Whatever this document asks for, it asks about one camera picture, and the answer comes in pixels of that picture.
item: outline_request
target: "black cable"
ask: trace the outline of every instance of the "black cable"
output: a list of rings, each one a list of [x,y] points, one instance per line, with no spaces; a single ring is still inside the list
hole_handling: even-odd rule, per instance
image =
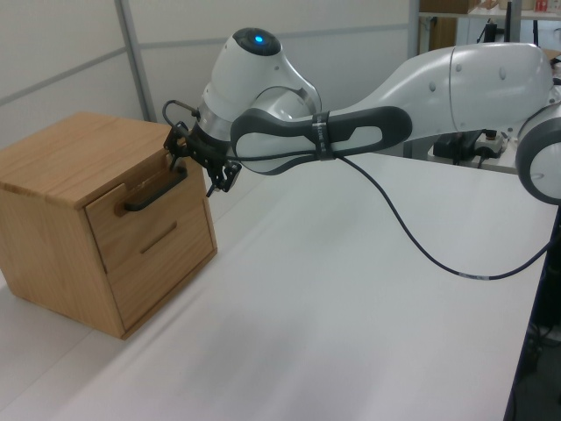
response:
[[[483,28],[483,31],[481,31],[481,34],[479,35],[479,38],[477,38],[476,44],[479,44],[479,43],[480,43],[481,39],[483,38],[483,34],[485,33],[486,26],[487,26],[487,24],[489,24],[489,23],[491,23],[491,19],[488,19],[488,20],[487,20],[487,23],[485,24],[485,27]]]
[[[542,249],[537,252],[530,260],[528,260],[526,263],[524,263],[523,265],[521,265],[520,267],[511,270],[509,272],[506,272],[504,274],[501,275],[491,275],[491,276],[483,276],[483,275],[469,275],[469,274],[464,274],[462,272],[459,272],[457,270],[454,270],[452,268],[448,268],[447,266],[445,266],[443,263],[439,262],[438,260],[436,260],[434,257],[432,257],[429,252],[427,252],[423,246],[421,246],[421,244],[416,240],[416,238],[413,236],[413,234],[411,233],[411,231],[409,230],[409,228],[405,225],[405,223],[403,222],[403,219],[401,219],[401,216],[399,214],[399,212],[397,211],[397,209],[395,208],[394,204],[392,203],[392,201],[390,200],[389,196],[387,195],[386,191],[378,184],[378,182],[376,182],[376,180],[374,180],[364,169],[362,169],[361,167],[359,167],[357,164],[355,164],[352,161],[347,160],[343,155],[340,155],[338,153],[334,153],[334,156],[338,159],[340,159],[342,162],[344,162],[345,164],[353,167],[354,169],[356,169],[357,171],[359,171],[371,184],[374,185],[374,187],[382,194],[382,196],[384,197],[384,199],[386,200],[387,205],[389,206],[389,208],[392,210],[392,212],[394,213],[395,218],[397,219],[397,222],[400,223],[401,228],[403,229],[403,231],[407,234],[407,236],[409,237],[409,239],[413,242],[413,244],[416,245],[416,247],[419,249],[419,251],[421,253],[424,254],[424,256],[429,259],[430,261],[432,261],[435,265],[437,265],[439,268],[445,270],[446,272],[449,272],[453,275],[456,276],[461,276],[463,278],[468,278],[468,279],[478,279],[481,281],[495,281],[495,280],[499,280],[499,279],[504,279],[504,278],[508,278],[509,276],[512,275],[516,275],[520,272],[522,272],[524,269],[526,269],[528,266],[530,266],[532,263],[534,263],[536,260],[538,260],[540,257],[542,257],[542,255],[547,252],[550,248],[552,248],[560,239],[561,239],[561,232],[557,234],[557,236],[555,238],[553,238],[552,240],[550,240],[549,243],[547,243],[544,247],[542,247]]]
[[[198,141],[198,139],[194,139],[193,137],[189,136],[188,131],[185,130],[184,127],[181,127],[180,125],[177,125],[173,121],[171,121],[167,116],[167,107],[171,104],[178,105],[182,108],[185,108],[186,110],[191,111],[191,115],[193,116],[195,116],[195,114],[198,113],[198,110],[185,103],[182,103],[181,101],[172,99],[164,104],[161,114],[169,125],[171,125],[177,132],[179,132],[182,137],[189,140],[190,146],[192,146],[197,152],[202,153],[205,157],[211,158],[212,160],[251,162],[251,161],[277,160],[279,158],[288,158],[290,156],[316,155],[316,150],[276,153],[275,155],[268,155],[268,156],[245,156],[245,157],[229,156],[229,155],[221,154],[219,152],[216,152],[214,149],[201,144]]]
[[[483,164],[484,160],[486,160],[486,156],[485,154],[482,154],[481,158],[479,158],[479,164],[477,164],[477,169],[481,169],[481,164]]]

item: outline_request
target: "cabinet top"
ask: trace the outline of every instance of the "cabinet top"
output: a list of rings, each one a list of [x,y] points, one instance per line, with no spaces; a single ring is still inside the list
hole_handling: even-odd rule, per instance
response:
[[[80,112],[0,151],[0,189],[75,209],[165,153],[169,127]]]

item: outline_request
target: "black strap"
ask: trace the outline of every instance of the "black strap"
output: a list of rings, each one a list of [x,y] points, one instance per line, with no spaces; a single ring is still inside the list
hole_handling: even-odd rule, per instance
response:
[[[317,158],[320,161],[334,160],[331,148],[330,135],[327,130],[327,119],[329,111],[319,112],[312,117],[312,136],[316,144]]]

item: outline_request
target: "white wall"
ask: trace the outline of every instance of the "white wall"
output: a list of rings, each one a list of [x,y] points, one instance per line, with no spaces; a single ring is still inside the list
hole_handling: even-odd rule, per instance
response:
[[[76,111],[142,118],[114,0],[0,4],[0,148]]]

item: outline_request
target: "shelf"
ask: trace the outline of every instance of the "shelf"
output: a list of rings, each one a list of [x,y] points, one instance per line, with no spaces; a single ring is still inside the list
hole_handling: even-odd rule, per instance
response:
[[[507,14],[506,10],[500,9],[499,6],[494,6],[491,10],[476,7],[469,12],[469,18],[504,18]],[[557,13],[548,13],[544,11],[522,11],[522,20],[559,20],[561,16]]]
[[[428,11],[419,12],[420,18],[504,18],[506,10],[500,9],[498,5],[491,10],[476,7],[469,13],[431,13]],[[522,20],[551,20],[561,21],[561,16],[557,13],[543,11],[522,11]]]

